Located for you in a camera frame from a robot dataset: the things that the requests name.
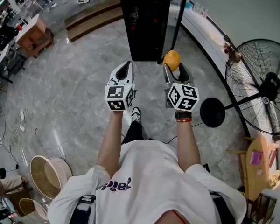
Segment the orange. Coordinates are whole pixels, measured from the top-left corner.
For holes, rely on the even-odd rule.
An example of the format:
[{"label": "orange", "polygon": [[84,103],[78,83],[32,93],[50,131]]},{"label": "orange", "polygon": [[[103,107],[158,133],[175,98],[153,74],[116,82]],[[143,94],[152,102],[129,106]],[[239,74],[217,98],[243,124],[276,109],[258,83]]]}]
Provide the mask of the orange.
[{"label": "orange", "polygon": [[181,56],[175,50],[170,50],[164,57],[164,64],[167,64],[171,71],[175,71],[181,63]]}]

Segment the black box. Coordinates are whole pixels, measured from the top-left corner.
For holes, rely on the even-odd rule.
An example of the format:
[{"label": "black box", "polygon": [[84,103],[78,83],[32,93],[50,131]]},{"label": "black box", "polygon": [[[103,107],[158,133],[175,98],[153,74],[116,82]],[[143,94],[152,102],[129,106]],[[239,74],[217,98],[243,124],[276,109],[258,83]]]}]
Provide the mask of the black box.
[{"label": "black box", "polygon": [[120,0],[134,61],[157,61],[175,45],[186,0]]}]

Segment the hand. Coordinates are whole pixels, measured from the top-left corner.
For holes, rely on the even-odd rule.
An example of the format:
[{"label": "hand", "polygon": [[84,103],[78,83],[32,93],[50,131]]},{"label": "hand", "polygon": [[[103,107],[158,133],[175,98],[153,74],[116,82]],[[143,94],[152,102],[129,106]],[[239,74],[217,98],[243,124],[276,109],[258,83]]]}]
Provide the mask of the hand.
[{"label": "hand", "polygon": [[123,111],[113,111],[114,115],[123,115]]}]

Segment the white t-shirt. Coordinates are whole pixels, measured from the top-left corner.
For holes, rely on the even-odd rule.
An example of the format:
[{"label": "white t-shirt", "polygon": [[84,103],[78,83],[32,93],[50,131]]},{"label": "white t-shirt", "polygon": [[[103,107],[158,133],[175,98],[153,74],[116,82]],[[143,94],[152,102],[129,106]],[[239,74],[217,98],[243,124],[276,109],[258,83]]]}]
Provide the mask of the white t-shirt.
[{"label": "white t-shirt", "polygon": [[91,211],[95,211],[97,224],[153,224],[168,210],[179,211],[191,224],[220,224],[210,191],[222,195],[237,224],[244,219],[243,195],[200,164],[183,172],[175,153],[162,142],[136,140],[124,144],[119,162],[120,169],[111,180],[100,166],[70,178],[50,205],[50,223],[68,224],[79,198],[95,194]]}]

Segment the cable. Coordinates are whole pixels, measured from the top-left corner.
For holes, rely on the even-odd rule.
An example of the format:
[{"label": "cable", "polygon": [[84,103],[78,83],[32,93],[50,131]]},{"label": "cable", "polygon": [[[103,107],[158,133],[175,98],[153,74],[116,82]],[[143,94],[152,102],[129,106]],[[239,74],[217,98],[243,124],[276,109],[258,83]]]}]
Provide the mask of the cable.
[{"label": "cable", "polygon": [[0,116],[1,116],[1,117],[4,116],[4,127],[5,127],[5,129],[4,129],[4,133],[3,133],[3,136],[2,136],[2,140],[4,140],[5,132],[6,132],[6,119],[5,119],[5,114],[2,114],[2,115],[0,115]]},{"label": "cable", "polygon": [[203,124],[203,122],[202,122],[202,123],[200,123],[200,124],[193,125],[193,126],[192,126],[192,128],[193,128],[193,127],[195,127],[195,126],[197,126],[197,125],[202,125],[202,124]]},{"label": "cable", "polygon": [[17,169],[14,169],[14,170],[9,170],[9,171],[6,171],[6,172],[8,173],[8,172],[16,171],[16,170],[17,170]]},{"label": "cable", "polygon": [[9,145],[9,150],[7,148],[5,148],[5,150],[8,151],[10,153],[10,155],[14,158],[14,160],[15,160],[15,162],[17,164],[16,166],[18,167],[19,164],[18,164],[17,160],[15,159],[13,153],[11,152],[11,146]]},{"label": "cable", "polygon": [[16,162],[16,169],[18,169],[19,168],[19,164],[18,164],[18,162],[17,162],[17,160],[15,159],[15,157],[14,157],[14,155],[13,155],[13,153],[11,152],[11,146],[9,145],[9,150],[4,146],[4,144],[3,144],[3,139],[4,139],[4,137],[5,137],[5,132],[6,132],[6,119],[5,119],[5,114],[2,114],[2,115],[0,115],[0,116],[4,116],[4,126],[5,126],[5,129],[4,129],[4,133],[3,133],[3,137],[2,137],[2,140],[1,140],[1,145],[5,148],[5,150],[6,151],[8,151],[9,153],[10,153],[10,155],[14,158],[14,160],[15,160],[15,162]]},{"label": "cable", "polygon": [[[203,124],[203,122],[200,123],[200,124],[193,125],[192,128],[195,127],[195,126],[198,126],[198,125],[202,125],[202,124]],[[175,138],[177,138],[177,136],[173,137],[167,144],[169,144],[169,143],[170,143],[172,140],[174,140]]]},{"label": "cable", "polygon": [[[23,110],[23,113],[24,113],[24,120],[22,121],[21,120],[21,115],[20,115],[20,122],[19,122],[19,124],[17,125],[17,127],[14,129],[14,131],[13,131],[13,137],[14,137],[14,141],[15,142],[17,142],[17,137],[19,136],[19,133],[20,133],[20,125],[22,125],[23,127],[24,127],[24,124],[25,124],[25,120],[26,120],[26,117],[27,117],[27,112],[28,112],[28,108],[27,107],[25,107],[25,109]],[[30,123],[30,127],[29,127],[29,129],[26,129],[26,128],[24,128],[24,131],[30,131],[31,130],[31,127],[32,127],[32,123],[33,123],[33,112],[32,111],[30,111],[31,112],[31,123]]]}]

